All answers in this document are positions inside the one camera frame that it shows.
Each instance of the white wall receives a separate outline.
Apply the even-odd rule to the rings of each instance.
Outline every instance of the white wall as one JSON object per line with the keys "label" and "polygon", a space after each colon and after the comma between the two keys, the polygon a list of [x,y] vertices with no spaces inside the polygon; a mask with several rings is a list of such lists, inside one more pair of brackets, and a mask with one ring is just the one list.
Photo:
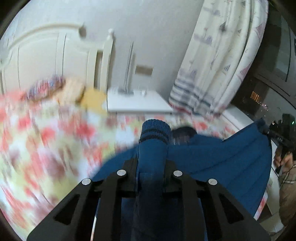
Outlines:
{"label": "white wall", "polygon": [[[50,22],[78,22],[86,39],[102,41],[115,30],[109,86],[123,86],[129,47],[134,41],[131,88],[157,90],[168,99],[203,0],[31,0],[19,12],[0,46]],[[153,67],[151,77],[135,75],[136,64]]]}

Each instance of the brown jacket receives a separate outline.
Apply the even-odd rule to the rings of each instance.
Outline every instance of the brown jacket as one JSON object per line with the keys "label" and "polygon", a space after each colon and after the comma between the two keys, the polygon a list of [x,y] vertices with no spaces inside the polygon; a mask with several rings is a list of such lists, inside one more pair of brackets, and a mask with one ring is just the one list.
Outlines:
{"label": "brown jacket", "polygon": [[296,213],[296,161],[293,167],[279,176],[279,215],[284,226]]}

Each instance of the curtain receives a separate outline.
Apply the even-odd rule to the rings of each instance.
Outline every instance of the curtain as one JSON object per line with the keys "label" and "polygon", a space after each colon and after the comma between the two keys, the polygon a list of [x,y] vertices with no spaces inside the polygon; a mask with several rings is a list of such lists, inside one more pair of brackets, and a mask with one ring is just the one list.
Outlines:
{"label": "curtain", "polygon": [[267,0],[205,0],[169,103],[219,116],[240,87],[262,41]]}

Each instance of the floral bedsheet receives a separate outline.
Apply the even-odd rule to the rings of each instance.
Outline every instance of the floral bedsheet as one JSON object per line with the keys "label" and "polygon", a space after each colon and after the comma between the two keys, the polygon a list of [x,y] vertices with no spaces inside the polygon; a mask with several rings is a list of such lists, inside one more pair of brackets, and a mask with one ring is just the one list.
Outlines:
{"label": "floral bedsheet", "polygon": [[188,115],[99,116],[54,101],[0,99],[0,209],[21,239],[84,178],[138,142],[147,119],[171,128],[193,126],[222,139],[234,134],[221,119]]}

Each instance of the bedpost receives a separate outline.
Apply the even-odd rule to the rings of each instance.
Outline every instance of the bedpost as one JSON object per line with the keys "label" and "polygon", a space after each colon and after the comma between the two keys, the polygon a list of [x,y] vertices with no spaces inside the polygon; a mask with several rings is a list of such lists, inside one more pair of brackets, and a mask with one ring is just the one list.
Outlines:
{"label": "bedpost", "polygon": [[108,72],[110,56],[113,46],[114,29],[109,29],[109,35],[104,44],[103,57],[102,57],[102,67],[100,76],[100,91],[107,93],[107,83],[108,83]]}

